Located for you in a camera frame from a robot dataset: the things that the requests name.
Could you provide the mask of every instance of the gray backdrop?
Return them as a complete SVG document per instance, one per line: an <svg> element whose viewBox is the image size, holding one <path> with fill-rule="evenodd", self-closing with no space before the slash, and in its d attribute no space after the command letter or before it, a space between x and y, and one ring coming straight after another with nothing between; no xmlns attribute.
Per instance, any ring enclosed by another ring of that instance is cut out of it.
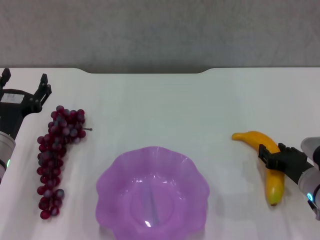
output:
<svg viewBox="0 0 320 240"><path fill-rule="evenodd" d="M320 65L319 0L2 0L0 67Z"/></svg>

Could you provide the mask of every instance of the table surface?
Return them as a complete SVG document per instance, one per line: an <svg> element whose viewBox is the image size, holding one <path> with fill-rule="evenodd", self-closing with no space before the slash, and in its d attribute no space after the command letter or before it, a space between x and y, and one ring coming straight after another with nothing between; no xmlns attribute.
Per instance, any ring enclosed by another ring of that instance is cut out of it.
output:
<svg viewBox="0 0 320 240"><path fill-rule="evenodd" d="M25 118L0 186L2 240L113 240L95 218L96 182L127 151L161 146L190 157L210 187L205 230L191 240L317 239L320 222L285 181L280 205L264 195L263 164L234 132L257 130L300 149L320 135L320 68L219 68L199 74L90 74L74 68L12 68L5 88L34 93L42 73L52 94ZM59 217L41 220L37 137L57 105L82 108L93 128L67 154Z"/></svg>

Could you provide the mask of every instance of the banana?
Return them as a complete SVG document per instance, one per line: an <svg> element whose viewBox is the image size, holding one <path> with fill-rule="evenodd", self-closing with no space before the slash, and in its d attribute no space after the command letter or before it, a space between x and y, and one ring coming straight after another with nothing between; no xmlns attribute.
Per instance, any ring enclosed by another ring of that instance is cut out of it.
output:
<svg viewBox="0 0 320 240"><path fill-rule="evenodd" d="M236 132L232 135L232 140L243 141L259 151L259 145L263 144L272 154L280 152L277 144L267 135L258 131ZM265 196L271 206L276 206L281 202L285 191L285 174L278 170L266 168Z"/></svg>

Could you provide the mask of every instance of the purple bowl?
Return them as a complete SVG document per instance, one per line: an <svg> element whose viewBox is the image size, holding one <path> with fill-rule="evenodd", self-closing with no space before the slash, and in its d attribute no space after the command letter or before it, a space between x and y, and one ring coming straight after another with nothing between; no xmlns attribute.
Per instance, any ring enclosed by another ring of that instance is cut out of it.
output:
<svg viewBox="0 0 320 240"><path fill-rule="evenodd" d="M184 240L206 223L208 183L190 158L163 147L121 154L96 190L96 219L117 240Z"/></svg>

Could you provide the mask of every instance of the grape bunch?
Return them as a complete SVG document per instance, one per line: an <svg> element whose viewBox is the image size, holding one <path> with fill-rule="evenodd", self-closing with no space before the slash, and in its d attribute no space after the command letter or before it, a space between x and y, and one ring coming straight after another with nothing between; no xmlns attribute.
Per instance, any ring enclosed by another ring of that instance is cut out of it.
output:
<svg viewBox="0 0 320 240"><path fill-rule="evenodd" d="M92 131L91 128L83 128L85 111L82 109L70 111L59 105L51 117L53 121L48 124L48 134L37 139L40 144L37 157L40 167L36 172L41 175L40 182L44 184L37 188L37 193L43 195L38 204L42 219L57 216L60 212L65 192L56 188L61 182L59 176L67 144L79 143L86 136L85 130Z"/></svg>

